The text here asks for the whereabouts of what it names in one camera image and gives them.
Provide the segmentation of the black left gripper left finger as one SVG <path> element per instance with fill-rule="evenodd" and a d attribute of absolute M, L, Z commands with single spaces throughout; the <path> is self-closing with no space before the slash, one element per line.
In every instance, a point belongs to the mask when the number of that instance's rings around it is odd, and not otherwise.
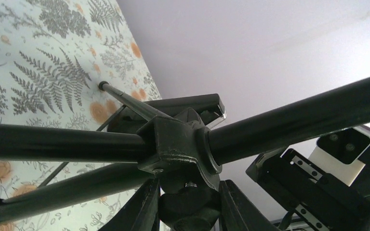
<path fill-rule="evenodd" d="M 159 180 L 147 180 L 99 231 L 158 231 Z"/>

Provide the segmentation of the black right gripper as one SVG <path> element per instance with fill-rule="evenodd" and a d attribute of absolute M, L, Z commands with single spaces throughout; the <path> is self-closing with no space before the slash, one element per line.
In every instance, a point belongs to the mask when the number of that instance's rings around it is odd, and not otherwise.
<path fill-rule="evenodd" d="M 370 231 L 370 201 L 294 149 L 260 154 L 246 174 L 316 231 Z"/>

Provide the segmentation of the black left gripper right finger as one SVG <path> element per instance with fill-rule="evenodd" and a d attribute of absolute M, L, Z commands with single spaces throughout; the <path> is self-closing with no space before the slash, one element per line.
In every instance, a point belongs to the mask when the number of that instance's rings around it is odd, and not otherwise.
<path fill-rule="evenodd" d="M 279 231 L 231 180 L 219 184 L 221 231 Z"/>

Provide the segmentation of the black metronome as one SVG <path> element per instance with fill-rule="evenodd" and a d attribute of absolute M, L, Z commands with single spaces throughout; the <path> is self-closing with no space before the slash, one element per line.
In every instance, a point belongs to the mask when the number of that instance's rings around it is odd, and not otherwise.
<path fill-rule="evenodd" d="M 216 93 L 145 101 L 145 103 L 184 122 L 196 119 L 195 116 L 185 115 L 185 110 L 191 108 L 198 114 L 201 122 L 208 128 L 217 126 L 226 118 L 225 106 L 220 96 Z M 123 106 L 117 110 L 117 115 L 108 124 L 107 131 L 135 134 L 145 124 L 145 119 L 130 108 Z"/>

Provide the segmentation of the black music stand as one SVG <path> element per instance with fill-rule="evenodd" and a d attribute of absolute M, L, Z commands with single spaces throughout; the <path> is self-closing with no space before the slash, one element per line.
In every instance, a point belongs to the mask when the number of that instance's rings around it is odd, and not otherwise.
<path fill-rule="evenodd" d="M 294 149 L 370 122 L 370 77 L 210 130 L 191 108 L 171 117 L 103 81 L 99 89 L 146 120 L 135 134 L 0 124 L 0 160 L 105 162 L 106 166 L 0 199 L 0 225 L 158 179 L 158 218 L 176 231 L 209 231 L 221 215 L 219 184 L 233 181 L 270 222 L 290 219 L 246 170 L 260 154 Z"/>

